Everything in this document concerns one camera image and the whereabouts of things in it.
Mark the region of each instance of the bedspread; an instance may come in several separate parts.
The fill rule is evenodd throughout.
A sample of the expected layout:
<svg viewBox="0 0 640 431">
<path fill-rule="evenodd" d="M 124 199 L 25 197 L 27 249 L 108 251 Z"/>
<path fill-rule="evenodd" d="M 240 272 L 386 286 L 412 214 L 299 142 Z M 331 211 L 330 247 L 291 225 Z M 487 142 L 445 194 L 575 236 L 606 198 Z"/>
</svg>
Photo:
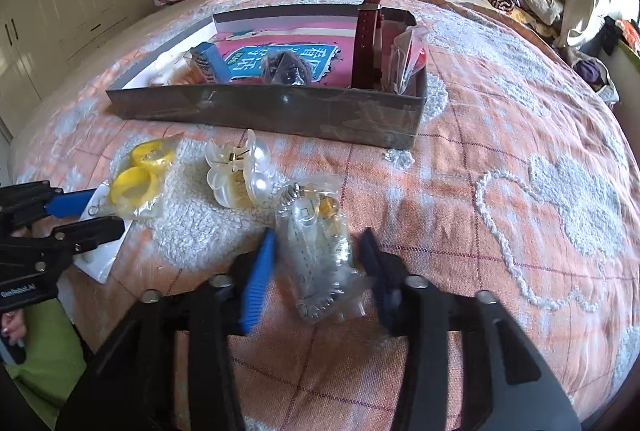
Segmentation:
<svg viewBox="0 0 640 431">
<path fill-rule="evenodd" d="M 60 281 L 63 305 L 92 348 L 145 289 L 194 288 L 273 223 L 270 210 L 224 210 L 207 190 L 205 141 L 237 140 L 241 130 L 123 121 L 105 88 L 206 15 L 361 1 L 190 0 L 166 8 L 105 45 L 17 137 L 18 182 L 49 179 L 74 190 L 98 185 L 138 141 L 184 133 L 165 217 L 133 225 L 105 285 L 75 268 Z M 640 348 L 638 166 L 612 113 L 580 77 L 532 31 L 478 3 L 383 0 L 428 29 L 428 102 L 410 155 L 260 136 L 283 178 L 338 175 L 351 231 L 373 227 L 411 273 L 453 293 L 495 292 L 585 418 L 620 387 Z M 364 318 L 308 326 L 271 285 L 257 331 L 230 340 L 249 429 L 388 429 L 406 343 L 385 337 L 369 296 L 366 305 Z M 455 337 L 450 350 L 451 429 L 462 401 Z"/>
</svg>

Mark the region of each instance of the plastic packaging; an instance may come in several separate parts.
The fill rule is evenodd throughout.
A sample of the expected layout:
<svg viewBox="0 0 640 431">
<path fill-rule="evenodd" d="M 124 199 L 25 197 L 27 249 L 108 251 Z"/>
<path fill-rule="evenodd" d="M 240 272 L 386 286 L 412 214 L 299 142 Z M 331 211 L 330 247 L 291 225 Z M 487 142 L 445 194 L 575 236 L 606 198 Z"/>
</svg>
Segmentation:
<svg viewBox="0 0 640 431">
<path fill-rule="evenodd" d="M 180 54 L 175 60 L 164 66 L 161 71 L 149 79 L 149 87 L 177 86 L 177 85 L 201 85 L 206 81 L 200 69 L 195 64 L 190 64 L 190 59 Z"/>
<path fill-rule="evenodd" d="M 339 179 L 316 176 L 292 183 L 277 196 L 280 270 L 300 315 L 318 321 L 364 315 L 368 279 L 352 265 L 347 216 L 338 202 Z"/>
<path fill-rule="evenodd" d="M 396 36 L 391 47 L 383 91 L 404 94 L 411 78 L 427 65 L 426 27 L 409 26 Z"/>
<path fill-rule="evenodd" d="M 291 50 L 272 50 L 262 58 L 262 82 L 266 85 L 308 85 L 313 72 L 309 64 Z"/>
<path fill-rule="evenodd" d="M 271 198 L 271 152 L 253 130 L 246 131 L 244 143 L 238 146 L 227 142 L 220 147 L 209 140 L 205 158 L 211 168 L 207 173 L 207 184 L 223 207 L 246 209 L 264 204 Z"/>
<path fill-rule="evenodd" d="M 111 181 L 106 202 L 97 214 L 117 214 L 125 220 L 162 215 L 164 179 L 175 160 L 182 134 L 138 144 Z"/>
<path fill-rule="evenodd" d="M 206 83 L 231 82 L 231 70 L 214 43 L 204 41 L 189 50 L 190 64 L 202 74 Z"/>
</svg>

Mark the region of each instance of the clear plastic bag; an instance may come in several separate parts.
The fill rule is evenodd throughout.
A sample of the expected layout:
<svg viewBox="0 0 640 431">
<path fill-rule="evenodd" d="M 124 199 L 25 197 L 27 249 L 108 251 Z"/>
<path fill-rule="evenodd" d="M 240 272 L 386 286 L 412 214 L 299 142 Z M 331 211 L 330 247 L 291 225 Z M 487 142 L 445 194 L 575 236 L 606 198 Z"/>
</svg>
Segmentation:
<svg viewBox="0 0 640 431">
<path fill-rule="evenodd" d="M 118 166 L 96 215 L 117 214 L 125 220 L 162 216 L 164 180 L 181 138 L 182 134 L 156 138 L 133 148 Z"/>
<path fill-rule="evenodd" d="M 308 85 L 313 72 L 302 57 L 291 50 L 272 50 L 262 58 L 262 82 L 266 85 Z"/>
<path fill-rule="evenodd" d="M 383 91 L 404 94 L 411 78 L 427 65 L 426 27 L 409 26 L 396 36 L 391 47 Z"/>
<path fill-rule="evenodd" d="M 200 69 L 191 64 L 189 53 L 179 54 L 174 60 L 163 66 L 149 79 L 147 86 L 201 85 L 206 82 Z"/>
<path fill-rule="evenodd" d="M 352 264 L 347 216 L 337 200 L 338 177 L 292 183 L 277 195 L 276 237 L 280 270 L 296 308 L 315 322 L 364 315 L 362 294 L 370 282 Z"/>
</svg>

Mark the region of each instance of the yellow ring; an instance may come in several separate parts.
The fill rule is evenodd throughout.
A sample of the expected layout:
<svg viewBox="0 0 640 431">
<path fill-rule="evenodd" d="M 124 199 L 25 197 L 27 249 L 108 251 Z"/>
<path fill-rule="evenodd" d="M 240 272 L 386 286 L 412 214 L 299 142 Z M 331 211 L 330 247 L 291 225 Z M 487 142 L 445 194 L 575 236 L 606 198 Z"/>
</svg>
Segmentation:
<svg viewBox="0 0 640 431">
<path fill-rule="evenodd" d="M 131 162 L 134 166 L 143 167 L 157 175 L 163 173 L 166 167 L 174 161 L 175 151 L 161 153 L 165 142 L 162 139 L 149 140 L 138 144 L 131 151 Z"/>
<path fill-rule="evenodd" d="M 137 209 L 153 201 L 160 193 L 155 173 L 143 167 L 130 167 L 113 181 L 109 199 L 117 208 Z"/>
</svg>

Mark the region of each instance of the screw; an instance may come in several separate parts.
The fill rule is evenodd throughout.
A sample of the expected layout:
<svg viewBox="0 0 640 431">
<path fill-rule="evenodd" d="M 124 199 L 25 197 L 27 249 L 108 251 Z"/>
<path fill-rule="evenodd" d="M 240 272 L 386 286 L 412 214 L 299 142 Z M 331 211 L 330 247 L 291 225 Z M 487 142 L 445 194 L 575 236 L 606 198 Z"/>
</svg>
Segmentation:
<svg viewBox="0 0 640 431">
<path fill-rule="evenodd" d="M 216 274 L 214 277 L 210 278 L 209 284 L 215 288 L 224 288 L 232 286 L 234 282 L 231 281 L 231 278 L 226 274 Z"/>
<path fill-rule="evenodd" d="M 485 305 L 492 305 L 494 303 L 497 303 L 498 301 L 497 299 L 495 299 L 495 296 L 488 290 L 481 290 L 480 292 L 476 293 L 476 297 L 481 303 L 484 303 Z"/>
<path fill-rule="evenodd" d="M 142 293 L 142 296 L 140 297 L 140 300 L 143 303 L 157 303 L 160 298 L 162 297 L 162 292 L 160 292 L 159 290 L 145 290 Z"/>
<path fill-rule="evenodd" d="M 419 275 L 407 276 L 404 282 L 411 288 L 427 288 L 429 286 L 429 281 Z"/>
</svg>

